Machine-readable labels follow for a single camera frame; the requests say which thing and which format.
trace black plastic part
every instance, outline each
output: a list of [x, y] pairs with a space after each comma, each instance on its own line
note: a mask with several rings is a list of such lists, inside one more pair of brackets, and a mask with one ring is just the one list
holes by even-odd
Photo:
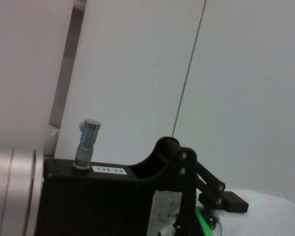
[[200, 223], [195, 216], [191, 221], [188, 236], [205, 236], [200, 226]]
[[127, 175], [92, 168], [80, 172], [72, 164], [45, 160], [36, 236], [146, 236], [156, 190], [182, 192], [176, 225], [181, 235], [188, 235], [196, 204], [197, 156], [176, 139], [161, 138], [151, 155], [136, 165], [91, 163], [123, 168]]
[[212, 214], [212, 211], [204, 207], [198, 207], [198, 210], [210, 229], [214, 230], [216, 228], [216, 224], [218, 224], [218, 220]]
[[197, 188], [204, 194], [212, 203], [216, 203], [221, 198], [221, 193], [218, 194], [210, 189], [202, 180], [197, 179]]
[[221, 197], [222, 203], [217, 205], [208, 199], [204, 194], [199, 194], [199, 202], [201, 202], [208, 209], [219, 209], [234, 213], [246, 213], [248, 211], [249, 204], [237, 196], [234, 192], [225, 191]]
[[210, 171], [208, 171], [203, 165], [197, 162], [197, 174], [200, 175], [209, 188], [217, 193], [221, 193], [225, 190], [225, 183], [215, 177]]

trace metal shaft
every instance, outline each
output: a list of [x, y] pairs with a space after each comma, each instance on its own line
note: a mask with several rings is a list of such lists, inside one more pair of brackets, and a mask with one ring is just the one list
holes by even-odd
[[78, 170], [88, 170], [90, 168], [93, 145], [95, 143], [99, 127], [100, 122], [92, 119], [86, 119], [80, 123], [82, 135], [75, 155], [75, 162], [73, 163], [74, 168]]

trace white wall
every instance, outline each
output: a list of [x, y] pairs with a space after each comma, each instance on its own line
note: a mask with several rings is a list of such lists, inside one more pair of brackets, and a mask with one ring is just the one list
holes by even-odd
[[134, 164], [172, 134], [203, 0], [89, 0], [56, 158], [74, 159], [85, 118], [93, 161]]
[[73, 0], [0, 0], [0, 146], [42, 149]]
[[228, 187], [295, 201], [295, 0], [208, 0], [174, 137]]

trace white panel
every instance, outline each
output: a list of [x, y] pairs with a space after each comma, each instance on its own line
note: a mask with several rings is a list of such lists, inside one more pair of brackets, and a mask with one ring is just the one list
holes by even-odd
[[73, 0], [0, 0], [0, 146], [42, 149]]
[[295, 201], [295, 0], [209, 0], [174, 134], [227, 187]]
[[75, 156], [85, 118], [93, 160], [134, 164], [172, 134], [203, 0], [89, 0], [57, 158]]

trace metal cylinder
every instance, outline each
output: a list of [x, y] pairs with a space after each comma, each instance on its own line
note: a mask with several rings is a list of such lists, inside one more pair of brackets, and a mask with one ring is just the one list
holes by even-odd
[[80, 130], [82, 131], [81, 141], [78, 145], [75, 155], [73, 167], [77, 170], [88, 170], [90, 168], [90, 160], [93, 154], [93, 145], [95, 143], [100, 122], [86, 119], [80, 123]]
[[42, 174], [42, 153], [0, 148], [0, 236], [34, 235]]

